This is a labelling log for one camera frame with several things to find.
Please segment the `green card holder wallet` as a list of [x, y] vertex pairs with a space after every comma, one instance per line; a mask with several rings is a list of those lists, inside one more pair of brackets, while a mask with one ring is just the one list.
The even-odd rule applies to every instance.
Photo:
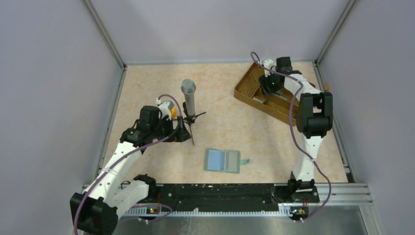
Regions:
[[239, 174], [242, 165], [249, 164], [251, 159], [242, 159], [240, 151], [206, 149], [204, 170], [221, 173]]

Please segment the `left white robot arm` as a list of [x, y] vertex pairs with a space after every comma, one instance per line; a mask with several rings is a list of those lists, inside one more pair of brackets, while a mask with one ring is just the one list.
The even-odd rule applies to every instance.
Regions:
[[120, 136], [116, 149], [97, 178], [83, 193], [74, 193], [70, 210], [74, 234], [111, 235], [120, 217], [134, 204], [152, 202], [157, 189], [154, 179], [140, 175], [125, 188], [121, 183], [131, 166], [151, 146], [162, 142], [184, 142], [190, 133], [184, 125], [180, 108], [172, 101], [157, 106], [143, 106], [139, 118]]

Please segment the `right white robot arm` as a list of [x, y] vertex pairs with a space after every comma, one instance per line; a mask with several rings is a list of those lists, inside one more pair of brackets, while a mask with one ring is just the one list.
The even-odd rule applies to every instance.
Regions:
[[315, 192], [315, 171], [319, 170], [316, 158], [321, 143], [333, 126], [333, 96], [315, 88], [298, 70], [293, 70], [290, 57], [279, 57], [259, 62], [264, 75], [259, 77], [265, 95], [281, 89], [293, 97], [289, 107], [290, 131], [301, 135], [294, 140], [300, 151], [298, 162], [291, 172], [287, 186], [277, 188], [274, 199], [279, 202], [303, 202]]

